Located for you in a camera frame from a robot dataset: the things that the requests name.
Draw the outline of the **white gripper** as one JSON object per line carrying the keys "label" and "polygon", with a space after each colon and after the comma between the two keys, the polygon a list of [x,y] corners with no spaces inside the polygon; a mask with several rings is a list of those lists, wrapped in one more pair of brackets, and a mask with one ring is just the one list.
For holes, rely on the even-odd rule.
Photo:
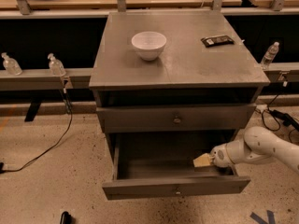
{"label": "white gripper", "polygon": [[215,146],[210,154],[204,153],[193,160],[195,168],[208,167],[213,164],[224,168],[245,162],[249,155],[249,148],[243,140],[236,140]]}

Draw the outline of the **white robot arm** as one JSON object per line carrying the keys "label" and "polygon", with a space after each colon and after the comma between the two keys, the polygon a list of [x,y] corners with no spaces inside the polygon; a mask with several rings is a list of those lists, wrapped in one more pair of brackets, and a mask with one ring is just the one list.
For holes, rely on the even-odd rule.
{"label": "white robot arm", "polygon": [[299,146],[255,126],[246,129],[241,139],[213,147],[209,153],[194,159],[193,165],[195,168],[212,165],[226,168],[239,163],[264,164],[272,158],[299,173]]}

